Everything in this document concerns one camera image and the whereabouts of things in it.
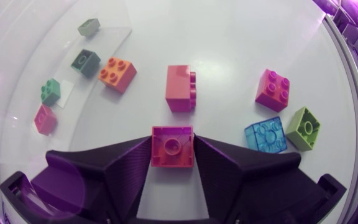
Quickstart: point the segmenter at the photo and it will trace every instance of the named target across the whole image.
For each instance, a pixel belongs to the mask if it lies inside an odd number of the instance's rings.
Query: pink brick
[[[40,134],[49,135],[57,124],[56,117],[52,110],[45,105],[41,105],[34,118],[35,126]]]
[[[169,65],[165,99],[172,112],[190,112],[196,106],[196,73],[188,65]]]
[[[266,69],[259,80],[255,101],[276,112],[280,112],[288,106],[289,97],[290,81],[274,71]]]

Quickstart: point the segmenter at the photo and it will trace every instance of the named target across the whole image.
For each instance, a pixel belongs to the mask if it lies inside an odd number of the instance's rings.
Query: lime green brick
[[[320,122],[304,106],[292,117],[291,123],[285,132],[287,137],[299,151],[312,150],[316,144]]]
[[[41,102],[43,105],[52,106],[60,98],[60,84],[51,78],[41,87]]]

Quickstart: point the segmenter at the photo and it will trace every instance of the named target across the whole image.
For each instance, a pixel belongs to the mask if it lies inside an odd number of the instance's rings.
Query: salmon pink brick
[[[276,112],[288,106],[290,81],[274,71],[266,69],[259,81],[255,101]]]
[[[152,166],[193,167],[193,127],[163,126],[152,130]]]
[[[188,65],[170,65],[165,99],[172,112],[190,112],[196,106],[196,73]]]

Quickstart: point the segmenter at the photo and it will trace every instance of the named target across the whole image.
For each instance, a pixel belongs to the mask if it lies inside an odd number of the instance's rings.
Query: mint green brick
[[[100,58],[95,52],[83,49],[75,58],[71,67],[86,78],[92,77],[99,68]]]
[[[316,144],[320,123],[304,106],[292,117],[285,136],[299,151],[309,151]]]
[[[60,84],[51,78],[41,87],[42,104],[52,106],[60,98]]]

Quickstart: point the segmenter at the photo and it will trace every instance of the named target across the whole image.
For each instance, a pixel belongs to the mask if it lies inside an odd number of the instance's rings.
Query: light green brick
[[[319,130],[320,122],[304,106],[295,112],[285,136],[299,151],[309,151],[316,144]]]

